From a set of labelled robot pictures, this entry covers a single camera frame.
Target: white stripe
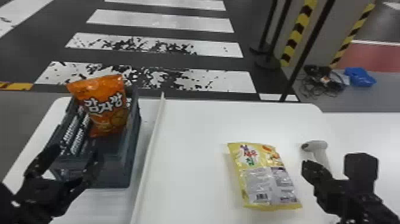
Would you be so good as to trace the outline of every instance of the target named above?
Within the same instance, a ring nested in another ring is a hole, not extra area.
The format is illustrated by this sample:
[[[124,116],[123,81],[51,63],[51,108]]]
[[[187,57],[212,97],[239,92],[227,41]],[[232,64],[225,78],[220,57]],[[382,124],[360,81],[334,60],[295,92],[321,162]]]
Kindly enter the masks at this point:
[[[391,7],[395,10],[400,10],[400,3],[396,3],[396,2],[384,2],[385,5],[387,5],[388,7]]]
[[[50,63],[35,84],[64,85],[108,74],[122,74],[127,85],[137,83],[145,89],[256,93],[247,71],[143,68],[56,61]]]
[[[225,11],[223,1],[210,0],[106,0],[106,2],[116,2],[136,5],[153,5],[177,8],[193,8],[196,10]]]
[[[258,94],[260,96],[261,100],[273,100],[277,101],[280,99],[282,94]],[[296,95],[288,95],[286,97],[287,102],[298,102],[299,99],[297,99]]]
[[[141,36],[115,36],[97,33],[76,33],[67,48],[104,49],[173,54],[194,54],[242,58],[238,43],[195,41]]]
[[[13,0],[0,8],[0,38],[53,0]]]
[[[96,10],[87,23],[233,33],[227,18]]]
[[[353,40],[352,43],[361,43],[361,44],[370,44],[370,45],[383,45],[383,46],[400,46],[400,43],[396,43],[396,42],[381,42],[381,41]]]

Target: black pole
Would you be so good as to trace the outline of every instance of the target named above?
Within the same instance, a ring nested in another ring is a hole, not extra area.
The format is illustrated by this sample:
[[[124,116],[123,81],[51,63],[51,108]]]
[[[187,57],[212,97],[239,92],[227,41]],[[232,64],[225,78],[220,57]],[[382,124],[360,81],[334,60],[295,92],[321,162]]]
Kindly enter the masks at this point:
[[[255,43],[252,43],[250,45],[250,50],[252,50],[253,52],[256,52],[259,54],[261,54],[261,53],[265,54],[267,52],[267,50],[264,49],[265,42],[267,39],[268,32],[270,31],[272,19],[274,18],[277,4],[278,4],[278,0],[272,0],[272,6],[270,8],[270,13],[268,14],[268,19],[264,26],[264,30],[262,31],[261,39],[259,42],[257,42],[257,45]]]
[[[320,34],[321,29],[324,26],[326,18],[328,17],[330,10],[332,9],[334,3],[335,3],[335,0],[328,0],[325,3],[324,9],[322,10],[322,13],[321,13],[321,16],[318,19],[318,22],[315,25],[314,30],[312,31],[310,39],[308,40],[308,42],[304,48],[304,51],[301,54],[300,59],[297,62],[295,69],[293,70],[292,75],[290,76],[289,83],[287,84],[286,89],[283,91],[282,96],[279,99],[279,102],[284,102],[286,100],[286,97],[288,96],[289,91],[292,89],[292,85],[295,83],[297,75],[299,74],[300,69],[303,67],[304,62],[307,59],[307,56],[311,51],[311,48],[314,46],[314,43],[317,40],[317,37]]]
[[[285,5],[283,6],[282,14],[279,17],[278,25],[276,26],[275,34],[271,42],[271,48],[268,52],[268,55],[271,56],[274,54],[274,50],[276,47],[276,43],[278,43],[280,32],[282,31],[282,27],[285,23],[286,16],[288,15],[290,5],[292,4],[292,0],[286,0]]]
[[[285,0],[285,4],[283,6],[282,13],[279,17],[279,21],[276,26],[274,36],[272,38],[270,48],[268,49],[268,53],[265,56],[260,56],[262,58],[256,59],[256,64],[264,69],[280,68],[279,60],[274,58],[274,50],[275,50],[276,44],[278,43],[278,39],[279,39],[280,33],[282,31],[282,27],[285,23],[286,17],[288,16],[290,5],[292,5],[292,0]]]
[[[270,31],[272,19],[274,18],[277,4],[278,4],[278,0],[272,1],[272,7],[270,9],[270,13],[268,15],[268,20],[264,27],[264,31],[262,32],[260,44],[258,44],[258,49],[262,49],[265,45],[265,39],[267,38],[268,32]]]

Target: black device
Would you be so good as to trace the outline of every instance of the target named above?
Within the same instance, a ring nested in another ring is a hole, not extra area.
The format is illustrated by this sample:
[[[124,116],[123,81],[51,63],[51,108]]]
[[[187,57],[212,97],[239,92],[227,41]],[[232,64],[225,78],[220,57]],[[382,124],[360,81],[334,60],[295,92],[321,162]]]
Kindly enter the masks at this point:
[[[26,169],[22,187],[15,195],[1,183],[1,223],[50,223],[54,217],[64,215],[70,204],[96,181],[104,164],[98,152],[90,156],[81,177],[67,182],[44,179],[42,175],[62,150],[59,145],[51,145],[37,155]]]
[[[315,85],[325,86],[330,91],[340,92],[344,90],[344,84],[337,83],[330,78],[332,69],[327,66],[304,66],[304,71],[314,81]]]
[[[340,223],[399,224],[398,216],[374,193],[378,159],[366,153],[347,154],[344,174],[337,180],[322,165],[303,161],[301,175],[314,186],[314,196],[328,214],[340,217]]]

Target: crate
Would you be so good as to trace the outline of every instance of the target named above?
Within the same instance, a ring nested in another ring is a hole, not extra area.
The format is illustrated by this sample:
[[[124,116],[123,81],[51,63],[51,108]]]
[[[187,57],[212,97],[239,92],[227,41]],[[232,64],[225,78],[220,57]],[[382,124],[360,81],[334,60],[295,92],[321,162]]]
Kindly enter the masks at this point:
[[[78,100],[71,99],[61,124],[46,145],[60,144],[63,149],[50,166],[56,179],[70,181],[81,177],[92,153],[99,151],[104,156],[104,166],[91,188],[129,187],[141,117],[137,91],[127,91],[127,97],[131,99],[130,112],[124,130],[99,138],[88,136],[92,121]]]

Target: blue bag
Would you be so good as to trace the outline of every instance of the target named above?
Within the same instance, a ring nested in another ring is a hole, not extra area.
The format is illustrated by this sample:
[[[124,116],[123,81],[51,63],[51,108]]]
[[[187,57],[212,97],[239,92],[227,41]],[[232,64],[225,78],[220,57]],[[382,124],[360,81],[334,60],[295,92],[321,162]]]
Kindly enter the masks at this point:
[[[350,77],[350,82],[353,86],[371,87],[376,83],[376,79],[361,67],[348,67],[345,69],[345,75]]]

